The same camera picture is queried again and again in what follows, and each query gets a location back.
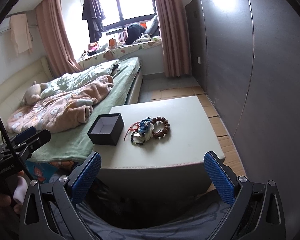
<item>wooden bead bracelet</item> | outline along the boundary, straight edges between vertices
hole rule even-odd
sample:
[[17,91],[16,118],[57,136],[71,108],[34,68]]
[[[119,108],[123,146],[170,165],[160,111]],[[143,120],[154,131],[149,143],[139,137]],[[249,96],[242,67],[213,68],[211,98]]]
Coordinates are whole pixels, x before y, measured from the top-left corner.
[[164,124],[164,128],[162,130],[160,130],[159,132],[153,132],[152,131],[152,134],[153,134],[153,138],[156,138],[158,139],[159,137],[164,137],[165,134],[167,134],[170,130],[170,124],[169,124],[169,121],[167,119],[165,119],[164,117],[157,117],[157,118],[153,118],[151,120],[151,122],[153,124],[157,123],[157,122],[162,122]]

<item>bracelet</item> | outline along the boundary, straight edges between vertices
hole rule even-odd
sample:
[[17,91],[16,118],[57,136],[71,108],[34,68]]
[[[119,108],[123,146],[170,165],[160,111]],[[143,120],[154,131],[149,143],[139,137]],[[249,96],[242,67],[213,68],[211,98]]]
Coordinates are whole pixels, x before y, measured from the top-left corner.
[[[138,123],[134,123],[129,129],[129,131],[133,131],[133,133],[130,136],[130,140],[133,144],[138,144],[138,145],[143,145],[147,140],[149,140],[151,138],[151,132],[153,129],[153,124],[152,124],[152,120],[150,117],[138,122]],[[134,140],[134,136],[135,134],[138,134],[138,137],[140,138],[140,140],[142,139],[141,142],[136,142]]]
[[162,122],[164,124],[164,128],[162,130],[160,130],[159,132],[152,132],[152,135],[154,138],[158,139],[159,137],[163,138],[165,134],[167,134],[170,130],[170,124],[169,121],[167,119],[165,119],[164,117],[157,117],[157,118],[153,118],[151,120],[151,122],[153,124],[157,123],[157,122]]

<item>floor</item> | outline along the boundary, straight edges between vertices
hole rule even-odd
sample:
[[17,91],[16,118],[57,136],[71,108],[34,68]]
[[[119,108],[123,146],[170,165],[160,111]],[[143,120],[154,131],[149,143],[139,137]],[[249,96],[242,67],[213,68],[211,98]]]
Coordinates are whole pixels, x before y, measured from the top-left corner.
[[[218,112],[210,102],[209,98],[198,85],[197,81],[192,76],[178,77],[178,78],[157,78],[144,80],[141,86],[139,103],[166,100],[171,98],[180,98],[196,95],[205,110],[210,123],[215,131],[215,134],[220,143],[221,149],[225,155],[224,164],[229,166],[237,176],[246,173],[243,169],[238,152],[234,147],[232,139],[228,135]],[[209,187],[207,192],[214,190],[213,184]]]
[[156,78],[143,80],[140,90],[139,103],[151,101],[152,92],[156,90],[165,90],[171,88],[185,88],[199,86],[193,76],[174,77],[174,78]]

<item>black box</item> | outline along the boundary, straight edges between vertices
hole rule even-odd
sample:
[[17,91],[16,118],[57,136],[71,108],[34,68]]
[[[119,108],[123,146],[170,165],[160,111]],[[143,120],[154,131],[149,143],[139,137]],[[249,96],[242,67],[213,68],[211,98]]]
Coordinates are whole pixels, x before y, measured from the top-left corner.
[[121,114],[99,114],[88,136],[93,144],[117,145],[123,127]]

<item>cardboard on floor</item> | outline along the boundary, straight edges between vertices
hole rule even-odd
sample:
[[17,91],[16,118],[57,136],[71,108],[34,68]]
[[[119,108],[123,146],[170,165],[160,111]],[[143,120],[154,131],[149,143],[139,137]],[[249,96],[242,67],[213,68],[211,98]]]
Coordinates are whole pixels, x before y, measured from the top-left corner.
[[[228,135],[221,119],[218,117],[218,112],[215,110],[214,106],[210,102],[205,92],[201,87],[189,87],[189,88],[174,88],[167,90],[156,90],[152,92],[151,101],[167,100],[172,98],[181,98],[197,96],[203,109],[205,110],[207,116],[209,117],[210,123],[213,130],[218,138],[221,149],[225,154],[224,164],[229,166],[237,176],[246,176],[243,169],[241,160],[234,147],[232,139]],[[214,190],[213,184],[208,188],[207,192]]]

